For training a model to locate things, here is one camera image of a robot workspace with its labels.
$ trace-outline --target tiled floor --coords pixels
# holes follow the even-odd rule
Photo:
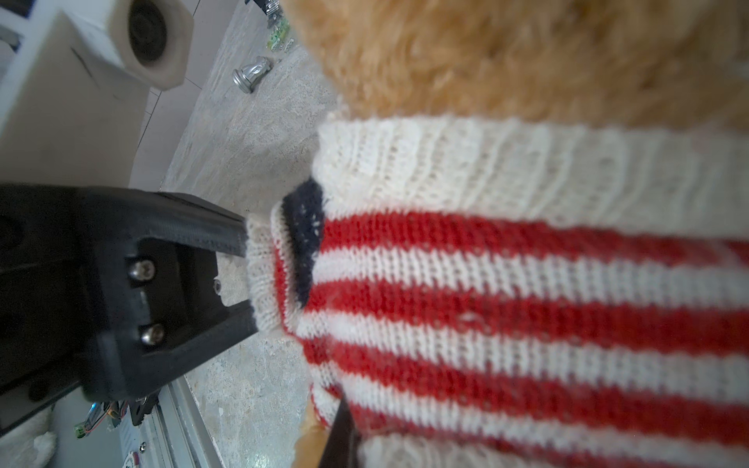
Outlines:
[[[192,108],[205,83],[237,2],[243,0],[182,0],[192,11],[187,72],[182,85],[168,91],[151,90],[141,124],[138,152],[130,187],[156,191],[172,161]],[[250,2],[247,8],[257,8]]]

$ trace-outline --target stuffed animal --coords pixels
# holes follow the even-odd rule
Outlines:
[[[342,96],[248,220],[361,466],[749,466],[749,4],[284,0]]]

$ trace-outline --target white ribbed collar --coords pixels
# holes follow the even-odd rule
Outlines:
[[[517,119],[320,128],[326,214],[446,211],[628,233],[749,240],[749,139]]]

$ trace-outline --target silver metallic object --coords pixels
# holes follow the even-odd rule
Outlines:
[[[150,281],[156,275],[156,265],[147,258],[138,260],[130,266],[128,274],[136,281]]]
[[[249,94],[252,93],[252,88],[258,80],[271,68],[273,68],[273,62],[268,57],[257,57],[254,64],[234,70],[232,78],[242,92]]]
[[[155,323],[141,333],[141,342],[147,346],[156,346],[164,341],[164,327]]]

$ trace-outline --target red and white striped sweater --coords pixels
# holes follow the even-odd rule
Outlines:
[[[411,118],[321,130],[248,221],[366,466],[749,467],[749,140]]]

